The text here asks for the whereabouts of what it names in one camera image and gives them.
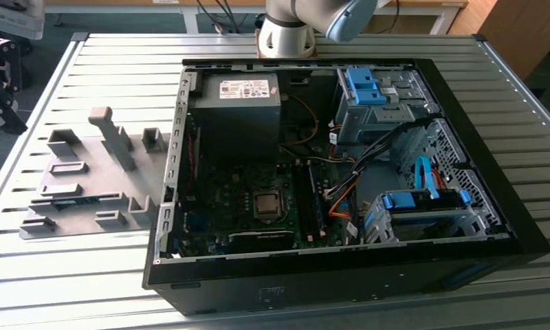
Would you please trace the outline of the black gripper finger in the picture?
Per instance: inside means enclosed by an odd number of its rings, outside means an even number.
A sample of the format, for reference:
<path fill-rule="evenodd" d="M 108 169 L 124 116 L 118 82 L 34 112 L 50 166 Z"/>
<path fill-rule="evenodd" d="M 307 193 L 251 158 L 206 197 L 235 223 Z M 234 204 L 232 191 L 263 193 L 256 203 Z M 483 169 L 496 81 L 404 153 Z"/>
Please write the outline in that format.
<path fill-rule="evenodd" d="M 18 115 L 15 94 L 23 90 L 23 70 L 19 45 L 0 38 L 0 130 L 20 135 L 27 130 L 26 121 Z"/>

